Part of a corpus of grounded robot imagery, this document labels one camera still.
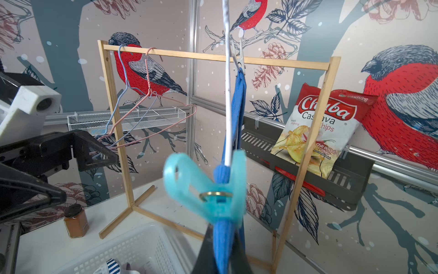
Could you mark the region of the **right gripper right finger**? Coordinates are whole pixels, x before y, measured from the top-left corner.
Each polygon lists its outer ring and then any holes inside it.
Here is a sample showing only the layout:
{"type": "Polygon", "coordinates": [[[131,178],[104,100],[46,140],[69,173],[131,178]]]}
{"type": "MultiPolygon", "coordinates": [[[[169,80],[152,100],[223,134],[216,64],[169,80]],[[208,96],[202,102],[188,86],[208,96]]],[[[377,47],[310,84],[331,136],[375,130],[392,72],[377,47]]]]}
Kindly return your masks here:
{"type": "Polygon", "coordinates": [[[254,274],[239,239],[234,241],[234,274],[254,274]]]}

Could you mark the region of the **pink wire hanger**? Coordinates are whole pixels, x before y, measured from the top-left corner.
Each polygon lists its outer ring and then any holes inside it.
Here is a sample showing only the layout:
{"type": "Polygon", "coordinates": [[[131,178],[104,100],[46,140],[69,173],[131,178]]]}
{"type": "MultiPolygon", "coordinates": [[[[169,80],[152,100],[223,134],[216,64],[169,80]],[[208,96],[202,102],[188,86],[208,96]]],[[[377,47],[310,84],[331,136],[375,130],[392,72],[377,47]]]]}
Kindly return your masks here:
{"type": "Polygon", "coordinates": [[[142,111],[142,116],[134,116],[133,112],[139,108],[140,102],[151,97],[162,99],[165,94],[173,92],[182,95],[186,95],[187,93],[168,75],[163,66],[152,59],[147,52],[125,51],[125,47],[140,49],[141,46],[132,42],[121,43],[114,53],[117,73],[125,83],[125,89],[118,96],[116,105],[120,103],[123,95],[129,89],[139,95],[136,101],[128,101],[128,103],[134,105],[133,109],[127,111],[120,119],[121,122],[126,120],[129,125],[128,131],[125,134],[125,136],[127,136],[131,131],[139,129],[141,126],[144,127],[147,122],[151,123],[154,120],[165,120],[170,114],[177,114],[175,110],[160,115],[148,108],[142,111]]]}

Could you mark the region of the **grey clothespin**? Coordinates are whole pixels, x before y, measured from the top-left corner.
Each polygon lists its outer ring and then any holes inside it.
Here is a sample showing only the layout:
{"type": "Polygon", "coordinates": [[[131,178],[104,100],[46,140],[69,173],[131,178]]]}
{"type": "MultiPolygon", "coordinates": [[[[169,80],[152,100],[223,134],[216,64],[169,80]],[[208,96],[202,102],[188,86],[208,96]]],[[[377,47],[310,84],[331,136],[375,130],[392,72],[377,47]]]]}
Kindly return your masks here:
{"type": "Polygon", "coordinates": [[[239,41],[238,49],[239,51],[236,51],[236,45],[235,41],[231,39],[231,49],[232,49],[232,59],[235,64],[235,72],[236,75],[238,75],[239,71],[241,70],[244,75],[246,75],[246,66],[244,62],[244,53],[243,53],[243,46],[242,46],[242,40],[239,41]]]}

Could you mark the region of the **white wire hanger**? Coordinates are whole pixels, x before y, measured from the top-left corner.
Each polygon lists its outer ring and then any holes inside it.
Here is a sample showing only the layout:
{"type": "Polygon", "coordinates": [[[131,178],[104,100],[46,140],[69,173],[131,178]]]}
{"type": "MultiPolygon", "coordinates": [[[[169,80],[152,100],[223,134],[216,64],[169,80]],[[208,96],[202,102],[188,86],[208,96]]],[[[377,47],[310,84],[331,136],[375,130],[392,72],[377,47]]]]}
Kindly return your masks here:
{"type": "Polygon", "coordinates": [[[228,167],[232,163],[232,100],[230,91],[230,20],[229,1],[222,0],[222,14],[225,33],[225,107],[226,107],[226,136],[224,164],[228,167]]]}

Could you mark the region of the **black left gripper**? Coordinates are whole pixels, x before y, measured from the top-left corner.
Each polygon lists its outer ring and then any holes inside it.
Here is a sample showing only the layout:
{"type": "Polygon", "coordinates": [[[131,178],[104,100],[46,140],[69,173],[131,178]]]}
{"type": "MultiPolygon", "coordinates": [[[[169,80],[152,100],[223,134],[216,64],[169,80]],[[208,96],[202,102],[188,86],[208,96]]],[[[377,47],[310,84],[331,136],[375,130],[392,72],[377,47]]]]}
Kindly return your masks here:
{"type": "Polygon", "coordinates": [[[80,172],[119,163],[119,156],[86,131],[51,132],[1,146],[1,223],[57,206],[67,194],[32,175],[80,172]]]}

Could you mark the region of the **teal clothespin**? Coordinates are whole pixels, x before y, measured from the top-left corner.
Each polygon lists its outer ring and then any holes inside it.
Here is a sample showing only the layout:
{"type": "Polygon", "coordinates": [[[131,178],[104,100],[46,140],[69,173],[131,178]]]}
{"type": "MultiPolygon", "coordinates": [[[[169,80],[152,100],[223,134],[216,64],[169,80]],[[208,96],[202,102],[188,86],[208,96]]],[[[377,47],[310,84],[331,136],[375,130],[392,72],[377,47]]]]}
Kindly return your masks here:
{"type": "Polygon", "coordinates": [[[224,196],[232,198],[238,194],[238,187],[232,184],[218,184],[183,153],[168,157],[163,168],[163,182],[167,194],[188,210],[215,224],[221,218],[232,218],[227,208],[235,209],[237,201],[230,204],[219,202],[224,196]]]}

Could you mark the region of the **blue white striped tank top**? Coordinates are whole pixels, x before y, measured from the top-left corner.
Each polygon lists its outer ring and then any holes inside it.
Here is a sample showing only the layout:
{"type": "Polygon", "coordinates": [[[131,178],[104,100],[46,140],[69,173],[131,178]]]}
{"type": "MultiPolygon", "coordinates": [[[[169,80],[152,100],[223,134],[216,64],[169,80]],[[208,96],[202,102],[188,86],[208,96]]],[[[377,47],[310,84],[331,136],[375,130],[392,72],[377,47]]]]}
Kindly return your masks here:
{"type": "Polygon", "coordinates": [[[140,274],[140,272],[130,269],[128,263],[122,266],[117,260],[109,259],[101,264],[93,274],[140,274]]]}

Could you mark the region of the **light blue wire hanger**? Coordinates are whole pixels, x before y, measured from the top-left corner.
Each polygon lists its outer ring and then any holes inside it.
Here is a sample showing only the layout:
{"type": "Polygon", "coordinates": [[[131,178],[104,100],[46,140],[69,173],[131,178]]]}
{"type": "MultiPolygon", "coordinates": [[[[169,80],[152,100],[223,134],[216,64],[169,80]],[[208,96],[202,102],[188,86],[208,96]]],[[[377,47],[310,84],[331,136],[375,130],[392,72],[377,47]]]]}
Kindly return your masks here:
{"type": "Polygon", "coordinates": [[[125,89],[117,98],[117,103],[120,103],[126,91],[131,89],[138,93],[139,98],[135,101],[127,100],[125,104],[133,104],[133,109],[137,109],[146,98],[156,98],[162,90],[168,91],[169,89],[161,85],[161,81],[166,76],[163,67],[147,54],[122,51],[122,48],[126,46],[141,47],[132,42],[122,42],[115,53],[116,68],[125,83],[125,89]]]}

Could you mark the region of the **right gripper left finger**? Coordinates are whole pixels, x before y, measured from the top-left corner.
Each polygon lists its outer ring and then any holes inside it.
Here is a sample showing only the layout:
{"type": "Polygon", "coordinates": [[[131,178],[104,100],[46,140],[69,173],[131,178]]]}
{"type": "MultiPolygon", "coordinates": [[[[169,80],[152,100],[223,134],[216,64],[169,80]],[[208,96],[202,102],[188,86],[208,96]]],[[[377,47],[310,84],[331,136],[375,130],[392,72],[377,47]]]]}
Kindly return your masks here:
{"type": "Polygon", "coordinates": [[[216,259],[213,248],[213,226],[208,225],[201,249],[191,274],[215,274],[216,259]]]}

